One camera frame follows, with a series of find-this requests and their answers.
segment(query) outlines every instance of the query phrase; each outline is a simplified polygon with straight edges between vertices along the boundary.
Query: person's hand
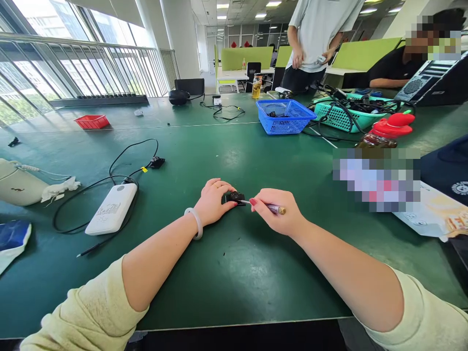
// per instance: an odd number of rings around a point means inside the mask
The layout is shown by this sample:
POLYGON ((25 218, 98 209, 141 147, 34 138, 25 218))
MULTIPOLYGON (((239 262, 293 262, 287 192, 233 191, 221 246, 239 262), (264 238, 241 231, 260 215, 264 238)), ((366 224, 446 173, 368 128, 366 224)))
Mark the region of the person's hand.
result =
POLYGON ((306 232, 310 224, 301 214, 294 196, 287 191, 277 189, 262 189, 257 196, 250 199, 252 212, 258 214, 267 222, 271 229, 287 235, 296 237, 306 232), (284 206, 286 213, 274 214, 265 204, 284 206))
POLYGON ((294 69, 298 69, 299 67, 301 67, 302 62, 303 62, 304 59, 305 59, 305 54, 304 54, 304 52, 302 51, 302 49, 293 50, 292 53, 293 53, 293 56, 292 56, 292 67, 293 67, 294 69))
POLYGON ((327 51, 325 51, 322 56, 325 57, 325 61, 322 62, 322 65, 328 63, 328 61, 330 61, 333 57, 333 54, 335 53, 336 51, 336 48, 331 48, 327 51))
POLYGON ((200 200, 195 205, 195 210, 200 217, 203 226, 215 223, 223 214, 237 206, 237 202, 228 201, 221 204, 223 195, 236 191, 234 187, 222 181, 221 178, 210 179, 201 190, 200 200))

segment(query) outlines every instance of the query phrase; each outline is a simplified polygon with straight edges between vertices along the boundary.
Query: glass bottle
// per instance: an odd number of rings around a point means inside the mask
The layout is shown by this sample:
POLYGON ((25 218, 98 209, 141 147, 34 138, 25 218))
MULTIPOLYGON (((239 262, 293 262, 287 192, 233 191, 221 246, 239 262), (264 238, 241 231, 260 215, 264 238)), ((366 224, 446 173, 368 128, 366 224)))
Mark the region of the glass bottle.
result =
POLYGON ((260 90, 262 89, 262 74, 255 73, 253 77, 252 98, 260 98, 260 90))
POLYGON ((413 123, 414 116, 405 111, 383 118, 372 126, 372 130, 364 135, 356 144, 355 149, 381 148, 394 149, 398 142, 396 139, 410 134, 413 129, 409 124, 413 123))

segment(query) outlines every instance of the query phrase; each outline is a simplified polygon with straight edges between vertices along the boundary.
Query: green workbench surface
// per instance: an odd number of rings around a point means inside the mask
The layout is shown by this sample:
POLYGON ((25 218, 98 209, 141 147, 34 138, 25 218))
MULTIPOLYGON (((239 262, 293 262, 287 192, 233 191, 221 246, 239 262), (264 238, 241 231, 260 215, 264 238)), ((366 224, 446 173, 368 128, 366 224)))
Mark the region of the green workbench surface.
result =
MULTIPOLYGON (((84 186, 106 177, 110 163, 129 144, 157 138, 158 156, 166 158, 159 170, 138 175, 140 193, 127 227, 85 257, 76 255, 104 236, 56 233, 51 221, 60 201, 47 208, 44 204, 26 208, 0 204, 1 222, 24 219, 33 223, 26 250, 0 276, 0 338, 37 331, 40 319, 66 298, 69 289, 85 284, 183 215, 212 177, 222 177, 246 196, 264 187, 293 192, 309 220, 415 276, 442 299, 468 308, 468 298, 437 239, 419 236, 392 214, 367 212, 343 184, 332 180, 332 145, 305 134, 268 136, 249 95, 222 98, 224 104, 245 109, 246 115, 223 123, 197 102, 173 107, 160 98, 143 108, 144 117, 133 115, 134 105, 62 109, 47 119, 38 117, 30 124, 0 131, 1 157, 73 174, 84 186), (77 128, 73 119, 86 113, 106 114, 112 127, 77 128), (8 148, 12 134, 22 144, 8 148)), ((427 151, 466 130, 467 109, 421 109, 418 118, 424 122, 415 122, 421 130, 415 132, 412 144, 427 151), (435 136, 425 136, 423 128, 435 136)), ((154 147, 147 142, 128 150, 114 174, 129 174, 147 164, 154 147)), ((72 200, 59 214, 59 225, 71 228, 89 220, 109 188, 110 184, 98 186, 72 200)), ((294 242, 269 229, 249 207, 237 207, 206 228, 201 241, 190 244, 138 329, 347 316, 350 310, 294 242)))

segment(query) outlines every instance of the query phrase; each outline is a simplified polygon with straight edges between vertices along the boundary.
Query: white bangle bracelet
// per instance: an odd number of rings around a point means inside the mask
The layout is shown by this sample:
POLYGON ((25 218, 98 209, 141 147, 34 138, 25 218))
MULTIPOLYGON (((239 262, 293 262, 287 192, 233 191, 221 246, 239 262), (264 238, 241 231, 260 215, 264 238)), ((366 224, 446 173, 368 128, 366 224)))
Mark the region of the white bangle bracelet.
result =
POLYGON ((189 207, 188 209, 186 209, 184 212, 184 215, 186 215, 189 212, 191 212, 194 215, 196 224, 198 226, 198 233, 194 236, 194 240, 200 240, 201 237, 203 236, 203 226, 201 225, 200 217, 198 217, 198 213, 192 207, 189 207))

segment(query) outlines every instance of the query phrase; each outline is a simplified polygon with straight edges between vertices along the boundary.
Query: light yellow sweater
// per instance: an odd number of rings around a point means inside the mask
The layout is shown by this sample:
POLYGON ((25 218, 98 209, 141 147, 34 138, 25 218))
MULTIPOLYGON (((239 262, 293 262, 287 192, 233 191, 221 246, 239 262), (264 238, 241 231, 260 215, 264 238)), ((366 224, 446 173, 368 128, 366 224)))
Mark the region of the light yellow sweater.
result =
MULTIPOLYGON (((389 351, 466 351, 468 315, 395 270, 405 300, 398 326, 389 332, 366 328, 389 351)), ((122 258, 79 289, 42 321, 42 329, 21 343, 22 351, 123 350, 144 312, 129 305, 122 280, 122 258)))

